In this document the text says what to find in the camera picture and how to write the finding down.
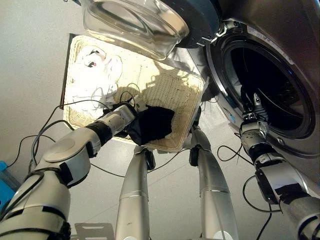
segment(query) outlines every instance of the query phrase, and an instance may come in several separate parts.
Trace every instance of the gray appliance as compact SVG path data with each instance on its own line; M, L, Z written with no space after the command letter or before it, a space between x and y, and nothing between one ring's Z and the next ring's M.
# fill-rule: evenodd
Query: gray appliance
M257 92L268 113L269 142L319 186L319 2L215 4L221 36L189 49L212 95L239 128L244 105Z

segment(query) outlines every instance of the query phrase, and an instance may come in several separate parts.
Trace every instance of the washing machine door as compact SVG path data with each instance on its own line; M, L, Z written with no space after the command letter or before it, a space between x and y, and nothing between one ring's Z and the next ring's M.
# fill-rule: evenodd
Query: washing machine door
M221 22L210 0L82 0L81 7L91 35L156 60L175 46L210 44Z

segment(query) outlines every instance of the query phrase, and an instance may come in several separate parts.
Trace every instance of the wicker basket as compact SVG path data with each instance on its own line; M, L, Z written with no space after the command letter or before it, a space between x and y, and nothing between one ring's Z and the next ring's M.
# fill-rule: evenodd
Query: wicker basket
M133 95L139 94L142 96L143 100L150 106L164 107L175 112L171 123L172 133L163 139L151 141L145 146L173 153L179 151L187 137L201 100L204 89L202 78L119 46L81 35L76 36L70 46L65 104L68 103L66 102L67 99L70 99L68 89L74 81L69 75L70 67L76 61L79 51L88 45L96 46L105 51L106 54L118 55L121 58L122 74L117 82L118 91L113 96L117 103L120 101L121 93L127 90ZM128 100L130 97L125 92L122 101ZM70 106L64 107L63 119L74 128L86 126L95 120ZM133 143L129 136L127 138L114 137L113 139Z

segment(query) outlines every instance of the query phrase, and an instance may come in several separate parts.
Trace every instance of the washing machine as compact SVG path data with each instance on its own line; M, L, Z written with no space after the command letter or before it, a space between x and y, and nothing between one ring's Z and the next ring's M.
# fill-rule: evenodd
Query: washing machine
M319 2L215 3L223 31L211 44L189 49L212 96L239 128L257 93L268 115L268 141L319 186Z
M157 60L187 48L234 127L257 93L268 141L319 184L319 1L81 3L84 27L98 39Z

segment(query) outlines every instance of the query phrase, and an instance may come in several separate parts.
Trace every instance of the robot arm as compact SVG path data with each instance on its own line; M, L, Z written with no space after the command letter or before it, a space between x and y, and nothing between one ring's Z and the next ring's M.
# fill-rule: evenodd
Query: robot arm
M320 199L308 194L302 175L267 142L267 132L267 123L254 113L244 117L241 143L255 166L261 193L268 203L280 206L297 239L318 240Z
M0 213L0 239L69 239L68 188L86 178L89 158L134 119L134 109L124 104L52 145Z

